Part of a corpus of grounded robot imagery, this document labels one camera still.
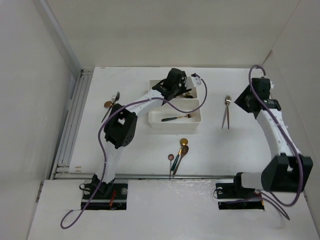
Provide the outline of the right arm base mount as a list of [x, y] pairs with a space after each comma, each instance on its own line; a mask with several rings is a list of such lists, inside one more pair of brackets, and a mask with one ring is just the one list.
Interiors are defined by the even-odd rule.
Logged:
[[216, 181], [214, 196], [219, 210], [264, 210], [261, 194], [254, 188], [244, 188], [233, 181]]

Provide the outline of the copper spoon long handle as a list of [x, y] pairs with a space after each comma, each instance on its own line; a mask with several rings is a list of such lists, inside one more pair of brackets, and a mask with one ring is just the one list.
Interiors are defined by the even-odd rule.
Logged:
[[113, 102], [112, 101], [106, 101], [105, 103], [104, 103], [104, 108], [109, 108], [109, 107], [112, 107], [113, 106]]

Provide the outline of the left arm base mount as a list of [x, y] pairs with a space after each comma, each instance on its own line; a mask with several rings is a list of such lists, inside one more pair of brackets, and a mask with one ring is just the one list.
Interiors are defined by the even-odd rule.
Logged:
[[[79, 185], [82, 191], [81, 209], [85, 207], [95, 188], [90, 183]], [[114, 183], [106, 196], [97, 192], [90, 201], [86, 210], [122, 211], [127, 209], [128, 182]]]

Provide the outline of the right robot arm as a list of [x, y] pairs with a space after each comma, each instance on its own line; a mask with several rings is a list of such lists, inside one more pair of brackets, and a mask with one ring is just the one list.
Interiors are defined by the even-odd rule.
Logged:
[[235, 104], [252, 113], [267, 140], [271, 161], [262, 172], [240, 172], [240, 180], [232, 183], [232, 193], [243, 197], [250, 189], [266, 192], [301, 192], [313, 168], [311, 157], [304, 156], [293, 143], [283, 120], [282, 109], [270, 98], [271, 81], [252, 78]]

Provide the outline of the silver-handled black fork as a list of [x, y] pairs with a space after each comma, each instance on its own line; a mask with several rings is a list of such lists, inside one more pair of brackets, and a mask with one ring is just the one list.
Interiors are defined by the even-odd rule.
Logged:
[[120, 92], [118, 91], [116, 95], [113, 95], [111, 100], [113, 103], [117, 102], [120, 99]]

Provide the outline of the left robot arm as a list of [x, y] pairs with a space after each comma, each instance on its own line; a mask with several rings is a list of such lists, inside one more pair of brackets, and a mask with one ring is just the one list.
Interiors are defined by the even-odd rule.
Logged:
[[98, 131], [103, 162], [93, 175], [91, 184], [100, 198], [111, 195], [117, 162], [123, 148], [128, 146], [135, 136], [138, 118], [189, 92], [199, 84], [199, 78], [187, 76], [184, 71], [172, 68], [165, 79], [154, 85], [137, 101], [127, 105], [115, 104]]

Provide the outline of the green-handled gold fork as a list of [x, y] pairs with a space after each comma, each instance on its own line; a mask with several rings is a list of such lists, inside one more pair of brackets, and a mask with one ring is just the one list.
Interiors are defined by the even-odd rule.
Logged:
[[193, 118], [195, 115], [196, 115], [196, 113], [192, 112], [192, 113], [188, 113], [188, 114], [183, 115], [183, 116], [174, 116], [174, 117], [163, 118], [163, 119], [161, 119], [161, 121], [162, 122], [168, 122], [168, 121], [173, 121], [173, 120], [177, 120], [177, 119], [181, 119], [181, 118], [189, 119], [189, 118]]

